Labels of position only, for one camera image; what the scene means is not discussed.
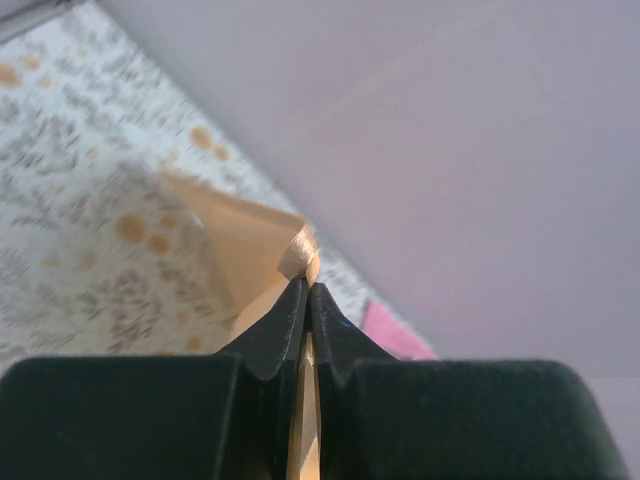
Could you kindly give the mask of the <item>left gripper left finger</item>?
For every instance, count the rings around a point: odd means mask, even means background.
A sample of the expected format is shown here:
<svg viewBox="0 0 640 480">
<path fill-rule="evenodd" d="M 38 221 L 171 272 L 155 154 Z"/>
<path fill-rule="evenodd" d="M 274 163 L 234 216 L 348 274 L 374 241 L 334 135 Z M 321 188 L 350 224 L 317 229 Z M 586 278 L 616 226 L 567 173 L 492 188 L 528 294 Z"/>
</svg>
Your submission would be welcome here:
<svg viewBox="0 0 640 480">
<path fill-rule="evenodd" d="M 283 479 L 308 285 L 199 356 L 34 357 L 1 378 L 5 479 Z"/>
</svg>

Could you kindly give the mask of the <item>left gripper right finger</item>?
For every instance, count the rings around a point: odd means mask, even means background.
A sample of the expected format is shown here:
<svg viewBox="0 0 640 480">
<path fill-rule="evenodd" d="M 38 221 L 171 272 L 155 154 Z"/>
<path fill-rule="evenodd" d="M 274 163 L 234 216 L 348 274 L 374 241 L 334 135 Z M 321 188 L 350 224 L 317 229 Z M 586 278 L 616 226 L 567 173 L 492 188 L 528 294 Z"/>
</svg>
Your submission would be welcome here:
<svg viewBox="0 0 640 480">
<path fill-rule="evenodd" d="M 324 479 L 626 479 L 583 380 L 548 360 L 401 361 L 312 287 Z"/>
</svg>

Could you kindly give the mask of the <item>orange satin napkin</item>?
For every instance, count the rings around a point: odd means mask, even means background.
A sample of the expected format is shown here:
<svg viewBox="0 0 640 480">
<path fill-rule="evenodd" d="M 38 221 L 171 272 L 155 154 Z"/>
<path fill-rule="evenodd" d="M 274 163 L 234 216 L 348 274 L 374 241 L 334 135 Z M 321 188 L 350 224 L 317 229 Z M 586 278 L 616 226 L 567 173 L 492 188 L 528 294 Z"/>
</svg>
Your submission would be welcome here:
<svg viewBox="0 0 640 480">
<path fill-rule="evenodd" d="M 303 217 L 215 189 L 195 177 L 165 171 L 162 178 L 200 220 L 213 244 L 217 268 L 237 317 L 235 340 L 274 305 L 290 280 L 314 283 L 320 270 L 317 242 Z M 290 479 L 318 479 L 318 420 L 313 347 L 302 337 Z"/>
</svg>

